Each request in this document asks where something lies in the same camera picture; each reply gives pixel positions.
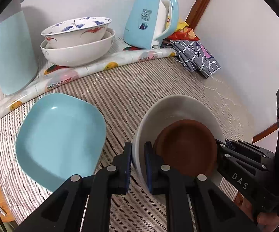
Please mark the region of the right hand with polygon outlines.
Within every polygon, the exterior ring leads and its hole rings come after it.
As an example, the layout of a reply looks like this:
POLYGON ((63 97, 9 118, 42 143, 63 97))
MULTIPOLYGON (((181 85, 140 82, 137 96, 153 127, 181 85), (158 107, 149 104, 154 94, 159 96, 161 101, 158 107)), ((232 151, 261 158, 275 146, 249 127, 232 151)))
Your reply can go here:
MULTIPOLYGON (((234 203, 248 218, 254 220, 252 216, 253 206, 240 192, 237 193, 234 203)), ((279 227, 279 216, 276 213, 259 213, 257 223, 263 225, 262 231, 275 231, 279 227)))

